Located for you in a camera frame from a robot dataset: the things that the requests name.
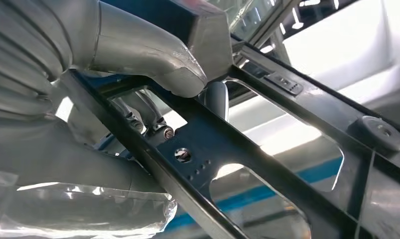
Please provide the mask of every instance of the metal bar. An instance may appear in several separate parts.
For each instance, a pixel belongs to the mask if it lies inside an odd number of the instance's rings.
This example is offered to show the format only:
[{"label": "metal bar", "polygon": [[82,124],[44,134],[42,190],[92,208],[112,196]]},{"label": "metal bar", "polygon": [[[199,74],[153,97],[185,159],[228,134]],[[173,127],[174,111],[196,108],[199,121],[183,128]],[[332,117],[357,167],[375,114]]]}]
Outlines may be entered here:
[{"label": "metal bar", "polygon": [[62,80],[70,90],[72,101],[76,105],[88,107],[210,236],[216,239],[248,238],[210,199],[201,195],[168,159],[130,127],[122,114],[86,82],[81,74],[70,70],[63,75]]},{"label": "metal bar", "polygon": [[[240,163],[253,170],[268,186],[305,212],[312,223],[313,238],[330,238],[328,235],[336,237],[339,234],[348,237],[354,234],[357,225],[355,219],[333,205],[276,159],[262,152],[224,120],[216,117],[196,100],[176,97],[156,83],[147,81],[144,84],[149,85],[150,90],[188,121],[187,125],[178,130],[175,138],[160,145],[158,149],[168,159],[171,159],[177,148],[190,150],[194,157],[193,162],[174,162],[174,166],[186,178],[190,178],[191,184],[199,191],[208,190],[208,184],[221,166]],[[127,85],[120,85],[120,90],[136,88],[141,82],[141,78],[122,80],[121,84]],[[325,229],[313,225],[324,225]]]},{"label": "metal bar", "polygon": [[[122,120],[116,119],[122,116],[110,109],[110,104],[94,89],[87,87],[83,80],[73,86],[76,89],[74,95],[85,100],[121,143],[134,152],[135,157],[147,166],[158,182],[215,238],[246,238],[214,206],[208,193],[211,180],[219,168],[228,163],[245,165],[269,187],[299,207],[311,223],[313,238],[352,238],[358,230],[359,238],[373,237],[371,232],[359,224],[360,214],[356,213],[357,207],[351,205],[361,205],[362,208],[361,196],[365,193],[363,190],[373,161],[375,167],[400,183],[400,152],[386,155],[378,148],[373,151],[374,145],[361,143],[349,130],[362,116],[377,114],[261,54],[256,48],[246,45],[241,54],[265,70],[277,72],[303,86],[303,91],[293,96],[266,79],[257,79],[236,66],[229,72],[232,78],[239,79],[255,92],[317,127],[340,144],[346,157],[334,191],[316,191],[201,103],[195,99],[172,95],[149,78],[127,77],[101,91],[110,96],[148,86],[187,120],[188,124],[180,128],[174,138],[159,145],[158,151],[139,134],[135,135]],[[179,148],[190,151],[191,162],[175,160],[174,154]]]}]

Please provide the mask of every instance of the round hole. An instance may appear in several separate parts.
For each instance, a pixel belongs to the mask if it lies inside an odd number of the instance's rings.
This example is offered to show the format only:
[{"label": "round hole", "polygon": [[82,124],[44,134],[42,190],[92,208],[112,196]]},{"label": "round hole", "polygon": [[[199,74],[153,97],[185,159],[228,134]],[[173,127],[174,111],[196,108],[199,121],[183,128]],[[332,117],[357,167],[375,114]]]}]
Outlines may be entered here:
[{"label": "round hole", "polygon": [[175,158],[181,163],[191,161],[191,153],[186,148],[179,148],[175,151]]},{"label": "round hole", "polygon": [[387,137],[392,135],[392,133],[387,128],[383,127],[383,125],[377,126],[377,129],[379,129]]}]

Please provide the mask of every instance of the bolt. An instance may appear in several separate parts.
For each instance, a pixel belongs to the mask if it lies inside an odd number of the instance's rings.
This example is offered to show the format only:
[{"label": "bolt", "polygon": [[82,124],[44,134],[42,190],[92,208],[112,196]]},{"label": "bolt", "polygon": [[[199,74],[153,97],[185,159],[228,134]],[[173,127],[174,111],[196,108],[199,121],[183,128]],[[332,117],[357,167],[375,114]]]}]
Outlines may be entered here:
[{"label": "bolt", "polygon": [[168,140],[173,137],[173,130],[172,128],[167,128],[163,132],[164,139]]}]

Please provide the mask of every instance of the fluorescent light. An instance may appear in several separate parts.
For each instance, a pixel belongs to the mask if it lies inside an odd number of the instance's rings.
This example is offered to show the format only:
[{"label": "fluorescent light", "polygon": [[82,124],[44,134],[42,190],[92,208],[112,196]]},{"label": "fluorescent light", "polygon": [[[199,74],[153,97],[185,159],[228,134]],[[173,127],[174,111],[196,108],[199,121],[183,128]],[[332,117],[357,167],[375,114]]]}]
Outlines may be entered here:
[{"label": "fluorescent light", "polygon": [[321,132],[318,129],[298,121],[265,139],[261,149],[269,155],[276,155],[313,141],[320,136]]},{"label": "fluorescent light", "polygon": [[295,20],[295,23],[293,24],[292,28],[293,29],[300,29],[302,26],[304,26],[304,23],[300,22],[298,20],[298,15],[296,14],[295,8],[292,8],[292,14],[293,14],[293,19]]},{"label": "fluorescent light", "polygon": [[100,187],[96,187],[94,190],[93,190],[93,194],[94,195],[100,195],[102,192],[100,191]]},{"label": "fluorescent light", "polygon": [[285,33],[286,33],[285,27],[283,26],[282,23],[279,23],[279,26],[280,26],[280,30],[281,30],[282,34],[285,35]]},{"label": "fluorescent light", "polygon": [[269,52],[271,52],[273,49],[274,49],[274,47],[273,47],[272,45],[268,45],[268,46],[263,47],[260,51],[261,51],[262,53],[269,53]]},{"label": "fluorescent light", "polygon": [[63,98],[62,102],[60,103],[59,107],[56,111],[56,116],[61,118],[63,121],[68,122],[69,115],[71,114],[72,107],[74,103],[69,99],[69,97]]},{"label": "fluorescent light", "polygon": [[52,182],[52,183],[38,183],[34,185],[28,185],[28,186],[22,186],[17,189],[17,191],[23,191],[23,190],[28,190],[28,189],[33,189],[33,188],[41,188],[41,187],[46,187],[46,186],[51,186],[51,185],[56,185],[59,183]]},{"label": "fluorescent light", "polygon": [[245,66],[245,64],[247,64],[247,63],[249,63],[250,62],[250,60],[245,60],[245,62],[244,63],[242,63],[241,65],[240,65],[240,68],[243,68],[244,66]]},{"label": "fluorescent light", "polygon": [[221,177],[225,177],[226,175],[231,174],[233,172],[236,172],[236,171],[240,170],[243,167],[244,166],[242,164],[238,164],[238,163],[230,163],[230,164],[223,165],[219,169],[219,171],[217,172],[216,177],[213,180],[216,180],[216,179],[221,178]]},{"label": "fluorescent light", "polygon": [[320,4],[320,0],[306,0],[299,3],[299,6],[313,6]]}]

